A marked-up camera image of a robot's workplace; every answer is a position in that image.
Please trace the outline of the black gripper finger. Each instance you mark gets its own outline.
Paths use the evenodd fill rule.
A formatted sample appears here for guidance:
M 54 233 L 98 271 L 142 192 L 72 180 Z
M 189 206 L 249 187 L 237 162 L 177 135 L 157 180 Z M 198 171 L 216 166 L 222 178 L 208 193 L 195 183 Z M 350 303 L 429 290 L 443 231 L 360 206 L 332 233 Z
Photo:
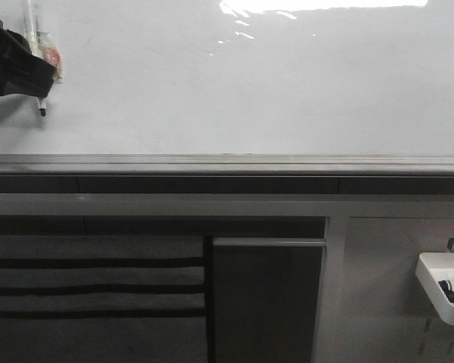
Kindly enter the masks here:
M 19 94 L 46 98 L 54 72 L 51 64 L 32 54 L 22 35 L 0 29 L 0 97 Z

